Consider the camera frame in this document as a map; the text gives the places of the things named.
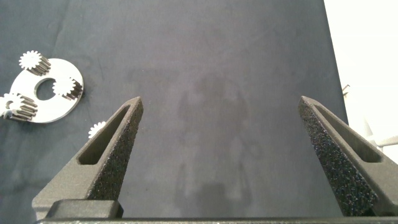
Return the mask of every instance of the gear assembly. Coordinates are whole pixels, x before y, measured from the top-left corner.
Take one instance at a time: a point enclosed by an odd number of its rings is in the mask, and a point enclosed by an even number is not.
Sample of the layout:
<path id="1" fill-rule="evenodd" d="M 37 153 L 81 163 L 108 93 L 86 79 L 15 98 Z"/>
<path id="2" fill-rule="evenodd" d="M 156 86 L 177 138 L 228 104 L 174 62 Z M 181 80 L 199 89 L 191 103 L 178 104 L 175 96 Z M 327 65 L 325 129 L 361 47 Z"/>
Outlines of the gear assembly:
<path id="1" fill-rule="evenodd" d="M 74 109 L 83 94 L 83 77 L 72 63 L 47 59 L 33 50 L 24 53 L 19 62 L 23 71 L 14 80 L 10 92 L 0 97 L 0 116 L 14 121 L 50 123 Z M 51 79 L 55 80 L 55 96 L 38 99 L 37 88 Z"/>

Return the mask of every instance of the metal gear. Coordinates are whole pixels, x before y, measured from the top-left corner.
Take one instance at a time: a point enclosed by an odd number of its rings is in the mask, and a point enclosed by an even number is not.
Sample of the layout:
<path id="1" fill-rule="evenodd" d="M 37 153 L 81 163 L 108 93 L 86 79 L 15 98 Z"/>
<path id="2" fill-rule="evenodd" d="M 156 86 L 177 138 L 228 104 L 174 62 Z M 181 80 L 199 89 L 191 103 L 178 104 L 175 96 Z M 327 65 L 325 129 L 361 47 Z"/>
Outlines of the metal gear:
<path id="1" fill-rule="evenodd" d="M 75 100 L 83 92 L 82 85 L 73 78 L 58 78 L 52 88 L 55 94 L 68 100 Z"/>
<path id="2" fill-rule="evenodd" d="M 89 136 L 88 138 L 94 137 L 94 135 L 105 126 L 106 122 L 98 122 L 98 124 L 94 124 L 94 127 L 90 128 L 90 131 L 88 132 Z"/>
<path id="3" fill-rule="evenodd" d="M 34 101 L 18 93 L 6 93 L 0 97 L 0 116 L 15 121 L 30 121 L 36 115 Z"/>
<path id="4" fill-rule="evenodd" d="M 24 53 L 19 62 L 22 69 L 38 76 L 45 75 L 51 67 L 51 63 L 47 58 L 33 50 Z"/>

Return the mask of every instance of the white circular plate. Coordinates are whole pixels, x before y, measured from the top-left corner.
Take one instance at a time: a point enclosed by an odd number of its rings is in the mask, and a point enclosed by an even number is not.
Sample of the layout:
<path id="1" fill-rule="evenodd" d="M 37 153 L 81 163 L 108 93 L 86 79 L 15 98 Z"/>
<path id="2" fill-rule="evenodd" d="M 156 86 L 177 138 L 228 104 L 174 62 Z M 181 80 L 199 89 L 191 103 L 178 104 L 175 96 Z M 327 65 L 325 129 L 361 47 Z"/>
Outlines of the white circular plate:
<path id="1" fill-rule="evenodd" d="M 20 93 L 26 97 L 34 100 L 37 104 L 36 116 L 30 120 L 33 123 L 49 123 L 63 118 L 79 102 L 82 93 L 74 100 L 68 100 L 60 95 L 55 95 L 49 100 L 39 100 L 36 96 L 37 87 L 48 79 L 58 78 L 73 78 L 83 87 L 83 77 L 79 70 L 70 62 L 66 60 L 50 58 L 50 71 L 42 76 L 33 75 L 30 72 L 23 70 L 11 86 L 10 93 Z"/>

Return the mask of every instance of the table surface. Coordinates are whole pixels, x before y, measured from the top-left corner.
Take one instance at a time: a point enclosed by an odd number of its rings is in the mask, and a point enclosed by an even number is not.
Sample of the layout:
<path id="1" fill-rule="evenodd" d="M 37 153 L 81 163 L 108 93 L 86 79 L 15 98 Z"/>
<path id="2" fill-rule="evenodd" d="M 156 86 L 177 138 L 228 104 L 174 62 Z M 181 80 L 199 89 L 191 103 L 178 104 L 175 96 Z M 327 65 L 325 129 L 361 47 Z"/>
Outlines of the table surface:
<path id="1" fill-rule="evenodd" d="M 322 1 L 0 1 L 0 92 L 23 52 L 73 63 L 85 96 L 49 124 L 0 120 L 0 223 L 31 200 L 126 100 L 139 126 L 125 217 L 338 217 L 297 112 L 347 121 Z"/>

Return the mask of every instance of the spur gear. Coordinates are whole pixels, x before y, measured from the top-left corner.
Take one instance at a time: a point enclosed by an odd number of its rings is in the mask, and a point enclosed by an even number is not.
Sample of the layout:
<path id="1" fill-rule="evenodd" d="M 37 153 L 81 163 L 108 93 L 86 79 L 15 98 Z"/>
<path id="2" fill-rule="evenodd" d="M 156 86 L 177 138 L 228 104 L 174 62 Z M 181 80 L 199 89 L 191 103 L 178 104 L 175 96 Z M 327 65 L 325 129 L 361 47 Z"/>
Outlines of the spur gear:
<path id="1" fill-rule="evenodd" d="M 68 100 L 75 100 L 83 92 L 81 84 L 73 78 L 58 78 L 52 88 L 55 94 Z"/>
<path id="2" fill-rule="evenodd" d="M 0 116 L 16 121 L 30 121 L 36 115 L 37 105 L 26 96 L 6 93 L 0 97 Z"/>
<path id="3" fill-rule="evenodd" d="M 88 138 L 94 137 L 94 135 L 105 126 L 106 122 L 98 122 L 98 124 L 94 124 L 94 127 L 90 128 L 90 131 L 88 132 L 89 136 Z"/>
<path id="4" fill-rule="evenodd" d="M 38 76 L 45 75 L 51 67 L 51 63 L 47 58 L 33 50 L 24 53 L 19 62 L 22 69 Z"/>

